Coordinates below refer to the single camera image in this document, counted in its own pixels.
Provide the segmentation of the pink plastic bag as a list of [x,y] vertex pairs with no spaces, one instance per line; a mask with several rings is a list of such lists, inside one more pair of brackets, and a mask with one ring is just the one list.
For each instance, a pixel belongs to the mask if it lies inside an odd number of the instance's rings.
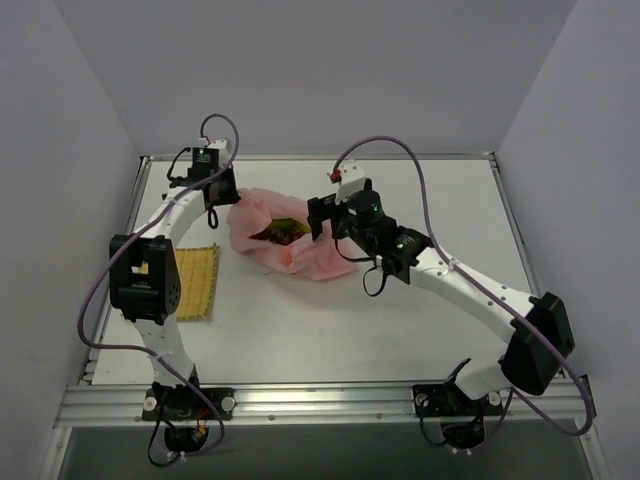
[[236,252],[277,273],[313,281],[357,271],[340,256],[349,249],[334,245],[329,224],[323,225],[324,237],[312,238],[305,201],[261,188],[241,189],[239,195],[226,220]]

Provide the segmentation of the red fake grape bunch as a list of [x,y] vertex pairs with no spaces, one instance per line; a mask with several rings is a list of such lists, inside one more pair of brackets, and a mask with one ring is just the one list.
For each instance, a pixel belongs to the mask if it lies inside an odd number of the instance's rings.
[[251,236],[251,239],[253,240],[266,241],[266,242],[270,242],[270,243],[273,243],[276,245],[282,245],[282,246],[289,245],[300,238],[295,239],[295,238],[285,237],[279,234],[273,234],[273,232],[270,229],[270,226],[268,226],[265,230]]

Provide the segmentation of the green orange fake mango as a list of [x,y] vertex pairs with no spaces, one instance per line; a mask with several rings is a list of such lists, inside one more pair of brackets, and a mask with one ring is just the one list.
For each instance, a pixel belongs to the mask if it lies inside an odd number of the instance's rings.
[[273,234],[279,234],[289,238],[300,238],[311,232],[310,227],[292,218],[274,219],[270,224]]

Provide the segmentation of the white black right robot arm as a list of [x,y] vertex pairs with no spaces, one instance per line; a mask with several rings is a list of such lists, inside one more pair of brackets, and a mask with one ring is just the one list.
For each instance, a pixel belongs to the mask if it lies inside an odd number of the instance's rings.
[[444,400],[464,413],[480,398],[510,387],[542,395],[575,347],[565,305],[554,294],[535,297],[513,290],[452,258],[443,259],[427,235],[386,215],[380,196],[361,190],[347,201],[335,196],[307,202],[314,238],[331,227],[334,240],[348,238],[385,277],[447,300],[489,328],[506,345],[487,364],[466,359],[449,375]]

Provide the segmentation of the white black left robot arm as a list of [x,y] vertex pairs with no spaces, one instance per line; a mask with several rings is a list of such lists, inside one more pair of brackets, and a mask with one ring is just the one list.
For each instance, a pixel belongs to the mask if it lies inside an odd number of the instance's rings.
[[109,245],[111,306],[140,335],[153,369],[152,387],[170,389],[166,408],[179,419],[194,417],[202,405],[195,383],[197,370],[184,348],[176,312],[181,281],[176,246],[201,217],[215,230],[215,208],[240,200],[234,171],[225,164],[232,149],[226,139],[192,147],[192,164],[184,176],[171,176],[157,211],[130,235],[116,235]]

